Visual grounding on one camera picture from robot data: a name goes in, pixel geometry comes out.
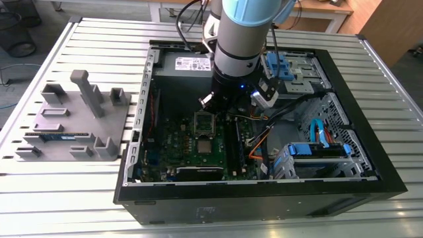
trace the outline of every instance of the sticker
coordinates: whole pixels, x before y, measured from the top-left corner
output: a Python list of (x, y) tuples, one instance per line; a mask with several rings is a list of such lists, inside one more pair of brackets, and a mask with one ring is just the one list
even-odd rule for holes
[(260, 169), (263, 173), (267, 175), (267, 166), (264, 164), (260, 165)]
[(208, 58), (176, 58), (175, 70), (211, 71), (211, 69), (211, 60)]
[(216, 207), (199, 207), (196, 211), (197, 219), (212, 219), (216, 213)]
[(301, 70), (300, 70), (299, 68), (292, 68), (292, 69), (291, 69), (291, 72), (292, 72), (292, 73), (301, 73)]

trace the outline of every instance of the black cable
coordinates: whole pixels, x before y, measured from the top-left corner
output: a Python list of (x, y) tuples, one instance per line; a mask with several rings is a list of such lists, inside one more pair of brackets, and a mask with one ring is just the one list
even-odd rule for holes
[(292, 26), (291, 26), (287, 30), (291, 30), (291, 29), (297, 25), (299, 20), (301, 19), (301, 15), (303, 15), (303, 4), (301, 4), (301, 1), (300, 1), (300, 0), (297, 0), (297, 5), (299, 5), (299, 11), (297, 11), (297, 14), (296, 14), (296, 17), (295, 17)]
[(184, 11), (188, 9), (188, 7), (191, 7), (195, 3), (197, 3), (199, 1), (201, 0), (192, 0), (185, 6), (184, 8), (180, 10), (179, 14), (177, 14), (177, 17), (176, 17), (176, 23), (175, 23), (175, 26), (176, 26), (176, 31), (177, 31), (177, 34), (179, 34), (179, 37), (180, 39), (183, 40), (184, 44), (185, 44), (185, 47), (188, 48), (189, 51), (192, 51), (191, 47), (189, 47), (189, 44), (188, 44), (188, 41), (184, 37), (184, 34), (180, 30), (180, 27), (179, 27), (179, 19), (180, 19), (180, 16), (183, 15)]
[(196, 21), (197, 21), (197, 18), (199, 18), (200, 14), (201, 14), (201, 11), (203, 11), (203, 3), (201, 3), (201, 6), (200, 6), (200, 10), (199, 10), (199, 12), (197, 12), (196, 18), (193, 19), (193, 21), (192, 21), (192, 23), (191, 23), (191, 26), (188, 27), (188, 30), (187, 30), (185, 32), (189, 32), (189, 31), (191, 31), (191, 28), (193, 27), (193, 24), (195, 24)]
[(289, 102), (284, 107), (277, 109), (277, 111), (273, 112), (273, 114), (269, 116), (269, 119), (265, 122), (265, 125), (263, 126), (263, 130), (267, 128), (269, 124), (272, 124), (276, 120), (276, 118), (281, 117), (289, 112), (289, 109), (300, 104), (301, 102), (305, 102), (307, 100), (312, 98), (320, 98), (327, 94), (327, 92), (317, 92), (315, 94), (305, 94), (300, 96), (297, 99), (295, 99), (292, 102)]
[(200, 24), (203, 23), (204, 12), (205, 12), (205, 10), (207, 10), (208, 4), (209, 4), (209, 0), (205, 1), (204, 9), (203, 9), (203, 12), (201, 12), (201, 18), (200, 18), (200, 19), (201, 19), (201, 22), (200, 22)]
[(279, 58), (279, 50), (277, 50), (277, 41), (276, 41), (276, 33), (275, 33), (275, 24), (271, 25), (271, 32), (272, 32), (272, 38), (273, 38), (273, 45), (275, 45), (275, 52), (276, 52), (276, 61), (277, 61), (277, 67), (276, 67), (276, 74), (273, 75), (275, 78), (279, 78), (279, 71), (280, 71), (280, 58)]
[(1, 81), (1, 86), (2, 86), (4, 88), (6, 88), (8, 86), (10, 86), (9, 83), (4, 83), (4, 81), (2, 81), (2, 71), (1, 71), (1, 68), (0, 68), (0, 81)]

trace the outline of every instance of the wooden desk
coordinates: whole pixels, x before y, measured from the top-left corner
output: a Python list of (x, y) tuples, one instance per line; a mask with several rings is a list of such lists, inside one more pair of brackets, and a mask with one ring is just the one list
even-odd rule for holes
[[(109, 5), (127, 5), (127, 6), (141, 6), (148, 3), (151, 21), (160, 22), (160, 10), (163, 8), (181, 9), (191, 0), (44, 0), (50, 1), (56, 10), (60, 10), (58, 2), (80, 2), (93, 4), (109, 4)], [(344, 2), (340, 7), (331, 5), (327, 1), (321, 2), (317, 0), (301, 0), (301, 21), (300, 24), (307, 25), (304, 29), (293, 28), (293, 30), (313, 31), (313, 28), (319, 28), (325, 33), (336, 33), (348, 15), (352, 14), (353, 10)], [(199, 10), (200, 5), (195, 4), (189, 9)], [(292, 25), (292, 20), (297, 15), (299, 4), (295, 5), (293, 11), (289, 16), (291, 19), (285, 22), (287, 25)]]
[[(181, 9), (191, 0), (147, 0), (151, 13), (151, 21), (160, 22), (160, 9), (175, 8)], [(325, 28), (325, 33), (336, 33), (348, 15), (353, 10), (345, 2), (341, 6), (333, 6), (327, 1), (301, 0), (301, 18), (325, 19), (329, 24)], [(189, 9), (200, 9), (200, 5), (195, 4)], [(299, 4), (295, 5), (291, 17), (296, 17), (299, 11)]]

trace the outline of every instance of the aluminum table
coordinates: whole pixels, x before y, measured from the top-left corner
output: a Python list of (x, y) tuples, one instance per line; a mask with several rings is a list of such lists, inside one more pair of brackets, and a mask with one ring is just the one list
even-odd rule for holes
[[(331, 218), (141, 226), (112, 203), (120, 160), (17, 162), (45, 83), (76, 90), (73, 69), (101, 91), (123, 87), (137, 101), (148, 41), (179, 40), (173, 24), (82, 18), (68, 23), (0, 132), (0, 237), (416, 237), (423, 234), (423, 113), (365, 40), (277, 31), (281, 47), (329, 51), (408, 192)], [(201, 29), (187, 34), (199, 41)], [(127, 127), (133, 124), (127, 118)], [(131, 130), (123, 135), (129, 140)]]

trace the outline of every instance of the gray carpet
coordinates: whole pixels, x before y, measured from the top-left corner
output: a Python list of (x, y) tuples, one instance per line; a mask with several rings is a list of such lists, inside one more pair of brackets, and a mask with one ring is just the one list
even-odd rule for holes
[[(16, 63), (41, 64), (65, 27), (68, 19), (73, 15), (92, 18), (151, 21), (147, 3), (139, 7), (128, 7), (65, 2), (62, 3), (62, 11), (56, 12), (49, 2), (37, 1), (36, 7), (42, 19), (42, 24), (30, 28), (29, 33), (37, 45), (37, 51), (33, 55), (17, 59), (9, 57), (0, 49), (0, 67)], [(191, 13), (192, 11), (187, 12), (185, 22), (189, 22), (187, 18)], [(175, 22), (175, 19), (168, 17), (167, 11), (161, 11), (161, 21)], [(423, 107), (423, 94), (420, 93), (423, 90), (423, 58), (416, 59), (405, 54), (399, 63), (393, 66), (392, 72), (397, 76), (416, 103)], [(20, 66), (4, 70), (2, 78), (10, 79), (12, 85), (8, 88), (0, 86), (0, 107), (14, 104), (18, 101), (34, 73), (36, 67), (33, 66)], [(0, 128), (12, 110), (13, 107), (0, 109)]]

